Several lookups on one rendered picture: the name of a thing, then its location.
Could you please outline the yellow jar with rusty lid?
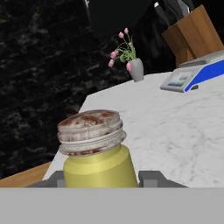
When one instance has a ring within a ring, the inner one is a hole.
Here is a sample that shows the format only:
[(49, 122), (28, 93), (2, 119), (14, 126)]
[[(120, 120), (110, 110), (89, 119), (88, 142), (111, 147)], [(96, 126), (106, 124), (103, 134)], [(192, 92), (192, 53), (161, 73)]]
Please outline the yellow jar with rusty lid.
[(118, 112), (89, 110), (58, 124), (59, 152), (67, 187), (136, 187), (126, 132)]

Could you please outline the wooden knife block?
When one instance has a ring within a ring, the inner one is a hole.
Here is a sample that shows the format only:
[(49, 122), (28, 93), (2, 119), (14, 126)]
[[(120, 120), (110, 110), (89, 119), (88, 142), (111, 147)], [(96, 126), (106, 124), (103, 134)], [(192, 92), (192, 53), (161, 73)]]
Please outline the wooden knife block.
[(162, 1), (177, 20), (171, 24), (163, 8), (155, 6), (155, 11), (168, 26), (162, 36), (176, 57), (176, 67), (224, 50), (221, 38), (203, 5), (194, 8), (192, 0)]

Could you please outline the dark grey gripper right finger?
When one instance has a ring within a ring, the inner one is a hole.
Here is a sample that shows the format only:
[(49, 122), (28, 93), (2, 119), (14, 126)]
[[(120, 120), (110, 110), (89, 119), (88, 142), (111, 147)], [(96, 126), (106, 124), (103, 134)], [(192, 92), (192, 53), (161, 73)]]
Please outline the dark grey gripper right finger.
[(183, 185), (167, 179), (161, 171), (140, 171), (139, 187), (143, 188), (181, 188)]

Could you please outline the grey vase with pink flowers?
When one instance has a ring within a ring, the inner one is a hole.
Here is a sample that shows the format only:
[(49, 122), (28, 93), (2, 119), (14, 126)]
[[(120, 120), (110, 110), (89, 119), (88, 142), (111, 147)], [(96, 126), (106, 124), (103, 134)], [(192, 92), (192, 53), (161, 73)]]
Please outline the grey vase with pink flowers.
[(122, 40), (122, 43), (110, 53), (108, 66), (112, 67), (116, 60), (120, 60), (125, 64), (126, 70), (134, 82), (142, 81), (144, 79), (144, 64), (137, 57), (129, 29), (125, 28), (123, 31), (120, 31), (118, 38)]

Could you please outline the grey and blue kitchen scale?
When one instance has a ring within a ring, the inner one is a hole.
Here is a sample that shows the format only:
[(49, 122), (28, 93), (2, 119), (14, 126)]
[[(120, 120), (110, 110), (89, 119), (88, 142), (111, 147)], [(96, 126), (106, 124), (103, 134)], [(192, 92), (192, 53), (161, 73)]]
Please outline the grey and blue kitchen scale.
[(224, 50), (180, 64), (161, 85), (162, 90), (185, 93), (224, 74)]

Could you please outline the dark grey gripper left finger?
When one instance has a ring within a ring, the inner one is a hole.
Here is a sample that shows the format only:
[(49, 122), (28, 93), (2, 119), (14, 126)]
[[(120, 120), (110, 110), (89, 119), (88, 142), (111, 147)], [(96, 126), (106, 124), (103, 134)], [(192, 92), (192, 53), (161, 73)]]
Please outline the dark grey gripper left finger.
[(63, 171), (55, 171), (49, 179), (39, 181), (31, 185), (31, 187), (64, 187), (65, 180)]

